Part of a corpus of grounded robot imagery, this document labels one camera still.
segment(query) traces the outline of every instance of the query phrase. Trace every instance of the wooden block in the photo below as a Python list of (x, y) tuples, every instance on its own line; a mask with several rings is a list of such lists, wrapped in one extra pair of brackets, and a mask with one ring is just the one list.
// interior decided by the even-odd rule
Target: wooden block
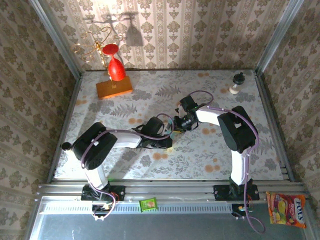
[(125, 76), (121, 81), (109, 80), (99, 82), (95, 86), (99, 99), (108, 99), (118, 95), (132, 93), (133, 91), (129, 76)]

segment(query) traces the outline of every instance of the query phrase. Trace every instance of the wall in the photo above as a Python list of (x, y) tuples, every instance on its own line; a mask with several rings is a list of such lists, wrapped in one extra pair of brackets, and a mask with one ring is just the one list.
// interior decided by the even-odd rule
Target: wall
[[(125, 35), (120, 57), (136, 69), (254, 69), (288, 0), (46, 0), (43, 7), (72, 46), (92, 44), (111, 26)], [(102, 70), (101, 60), (80, 60)]]
[(22, 239), (75, 79), (33, 8), (0, 1), (0, 239)]
[(297, 180), (320, 217), (320, 1), (305, 0), (264, 71)]

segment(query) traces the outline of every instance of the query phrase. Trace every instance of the table surface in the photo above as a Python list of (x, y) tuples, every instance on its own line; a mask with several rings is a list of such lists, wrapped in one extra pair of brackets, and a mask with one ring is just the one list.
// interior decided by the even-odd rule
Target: table surface
[[(65, 141), (73, 143), (93, 123), (108, 128), (130, 129), (145, 124), (158, 113), (175, 116), (179, 101), (195, 90), (214, 95), (213, 107), (244, 107), (255, 124), (260, 145), (250, 157), (254, 180), (283, 180), (269, 125), (252, 70), (243, 70), (245, 82), (240, 93), (228, 91), (240, 70), (128, 71), (133, 92), (98, 100), (96, 83), (108, 79), (105, 72), (86, 72), (68, 126)], [(196, 103), (210, 100), (205, 93), (192, 95)], [(232, 168), (231, 151), (219, 126), (201, 123), (184, 134), (174, 133), (169, 149), (112, 149), (103, 163), (109, 179), (199, 179), (226, 180)], [(86, 179), (80, 162), (62, 152), (55, 179)]]

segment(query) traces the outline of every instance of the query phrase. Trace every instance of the green package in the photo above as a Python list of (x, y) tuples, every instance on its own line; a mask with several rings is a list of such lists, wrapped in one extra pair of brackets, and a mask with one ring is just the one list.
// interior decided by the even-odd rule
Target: green package
[(147, 210), (152, 210), (152, 209), (157, 209), (158, 210), (158, 205), (157, 205), (157, 200), (156, 198), (150, 198), (150, 199), (145, 199), (139, 201), (141, 212), (147, 211)]

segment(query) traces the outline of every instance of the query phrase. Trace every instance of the gold wire ornament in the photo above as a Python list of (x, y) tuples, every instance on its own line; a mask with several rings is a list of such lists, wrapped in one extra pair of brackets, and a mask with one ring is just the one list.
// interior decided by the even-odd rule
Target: gold wire ornament
[[(94, 40), (94, 43), (93, 45), (86, 45), (86, 44), (81, 44), (81, 43), (76, 43), (74, 45), (71, 46), (71, 51), (73, 51), (74, 53), (77, 53), (81, 50), (81, 46), (84, 46), (84, 47), (87, 47), (87, 48), (90, 48), (89, 49), (89, 52), (81, 55), (81, 60), (86, 62), (86, 63), (89, 63), (91, 62), (93, 59), (94, 59), (94, 56), (93, 56), (93, 52), (96, 50), (99, 55), (100, 55), (100, 58), (101, 58), (101, 63), (102, 65), (108, 69), (108, 65), (105, 61), (105, 55), (102, 53), (102, 49), (106, 46), (104, 45), (103, 43), (107, 40), (107, 38), (110, 36), (111, 32), (112, 32), (112, 28), (109, 27), (109, 26), (105, 26), (101, 29), (101, 32), (103, 33), (107, 33), (106, 37), (102, 40), (102, 41), (98, 41), (94, 34), (90, 31), (86, 31), (84, 33), (81, 34), (81, 38), (82, 39), (86, 39), (89, 35), (91, 35), (93, 37), (93, 40)], [(120, 34), (116, 34), (113, 36), (113, 39), (116, 41), (116, 42), (120, 42), (124, 39), (124, 36), (120, 35)]]

